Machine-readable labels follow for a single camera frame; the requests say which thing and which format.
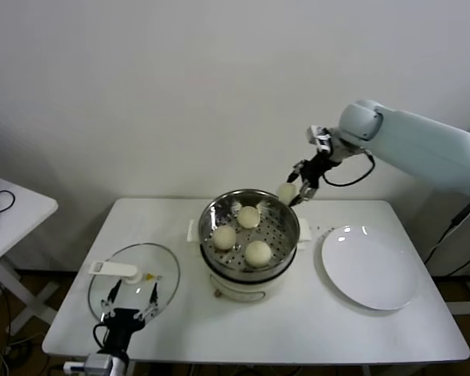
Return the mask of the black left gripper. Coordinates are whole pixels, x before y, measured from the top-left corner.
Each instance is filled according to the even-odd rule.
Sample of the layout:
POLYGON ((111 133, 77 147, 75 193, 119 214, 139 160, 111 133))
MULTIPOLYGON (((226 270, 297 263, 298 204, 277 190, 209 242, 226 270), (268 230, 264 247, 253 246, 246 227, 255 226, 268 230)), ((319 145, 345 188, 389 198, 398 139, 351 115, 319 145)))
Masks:
POLYGON ((100 301, 101 318, 103 326, 107 329, 102 349, 107 351, 126 351, 132 336, 145 327, 144 320, 152 320, 159 311, 157 283, 154 284, 147 307, 140 312, 138 309, 114 309, 120 287, 121 280, 110 289, 107 297, 100 301))

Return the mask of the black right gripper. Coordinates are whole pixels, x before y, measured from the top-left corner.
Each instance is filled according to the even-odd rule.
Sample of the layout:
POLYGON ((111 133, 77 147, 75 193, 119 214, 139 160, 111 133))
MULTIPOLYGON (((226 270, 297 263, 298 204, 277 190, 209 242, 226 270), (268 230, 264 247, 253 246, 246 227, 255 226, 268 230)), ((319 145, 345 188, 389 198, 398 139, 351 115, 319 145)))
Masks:
POLYGON ((335 162, 326 153, 317 153, 311 160, 301 160, 295 164, 287 177, 287 182, 294 182, 301 176, 302 171, 302 187, 289 205, 296 206, 313 199, 319 187, 320 177, 334 167, 335 162))

